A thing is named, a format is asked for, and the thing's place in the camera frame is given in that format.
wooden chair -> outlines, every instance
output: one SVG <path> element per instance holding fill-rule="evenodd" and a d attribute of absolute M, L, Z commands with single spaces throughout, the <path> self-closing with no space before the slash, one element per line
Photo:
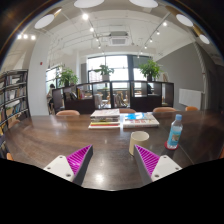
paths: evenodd
<path fill-rule="evenodd" d="M 6 158 L 7 158 L 7 160 L 14 161 L 14 159 L 12 158 L 11 153 L 9 153 L 9 152 L 6 154 Z"/>
<path fill-rule="evenodd" d="M 57 116 L 74 116 L 74 115 L 80 115 L 80 113 L 77 110 L 63 110 L 59 111 Z"/>
<path fill-rule="evenodd" d="M 136 113 L 135 110 L 129 109 L 129 108 L 120 108 L 119 110 L 120 110 L 121 114 L 134 114 L 134 113 Z"/>
<path fill-rule="evenodd" d="M 185 108 L 185 111 L 193 111 L 193 110 L 198 110 L 197 107 L 193 107 L 193 106 L 188 106 Z"/>
<path fill-rule="evenodd" d="M 156 107 L 153 112 L 174 112 L 177 111 L 172 107 Z"/>
<path fill-rule="evenodd" d="M 8 129 L 12 128 L 15 124 L 18 124 L 19 122 L 20 120 L 12 121 L 11 123 L 9 123 Z"/>

cup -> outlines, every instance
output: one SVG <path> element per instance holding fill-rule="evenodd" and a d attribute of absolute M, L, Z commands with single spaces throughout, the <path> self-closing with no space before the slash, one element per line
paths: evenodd
<path fill-rule="evenodd" d="M 134 155 L 134 145 L 139 145 L 143 148 L 149 148 L 149 134 L 144 131 L 135 131 L 131 133 L 129 153 Z"/>

stack of books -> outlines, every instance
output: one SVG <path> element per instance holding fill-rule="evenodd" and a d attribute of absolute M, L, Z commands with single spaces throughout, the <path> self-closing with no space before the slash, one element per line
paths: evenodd
<path fill-rule="evenodd" d="M 120 128 L 119 109 L 95 110 L 90 119 L 89 129 Z"/>
<path fill-rule="evenodd" d="M 123 128 L 157 127 L 159 122 L 150 113 L 127 114 L 123 118 Z"/>

water bottle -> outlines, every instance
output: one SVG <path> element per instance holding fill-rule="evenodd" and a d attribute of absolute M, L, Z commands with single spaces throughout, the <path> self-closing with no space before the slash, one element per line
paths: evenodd
<path fill-rule="evenodd" d="M 183 129 L 181 120 L 182 115 L 176 114 L 175 121 L 171 124 L 170 134 L 167 141 L 167 148 L 169 149 L 175 149 L 177 147 L 177 143 L 180 139 L 181 131 Z"/>

potted plant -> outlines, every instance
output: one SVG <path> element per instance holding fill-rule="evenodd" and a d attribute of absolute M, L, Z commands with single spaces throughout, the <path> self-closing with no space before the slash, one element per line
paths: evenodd
<path fill-rule="evenodd" d="M 152 77 L 154 78 L 154 80 L 156 78 L 159 78 L 160 72 L 163 72 L 160 69 L 160 66 L 153 60 L 148 60 L 146 64 L 140 64 L 139 68 L 143 76 L 145 78 L 147 77 L 148 82 L 152 81 Z"/>
<path fill-rule="evenodd" d="M 70 68 L 63 68 L 60 75 L 56 76 L 56 78 L 60 78 L 59 86 L 64 84 L 65 87 L 68 87 L 69 83 L 70 84 L 71 83 L 74 83 L 74 84 L 78 83 L 79 78 L 77 77 L 77 75 L 74 75 L 74 72 Z"/>
<path fill-rule="evenodd" d="M 94 72 L 101 72 L 100 75 L 103 77 L 103 81 L 109 81 L 110 73 L 114 73 L 113 68 L 108 68 L 107 65 L 100 65 L 100 69 L 95 69 Z"/>

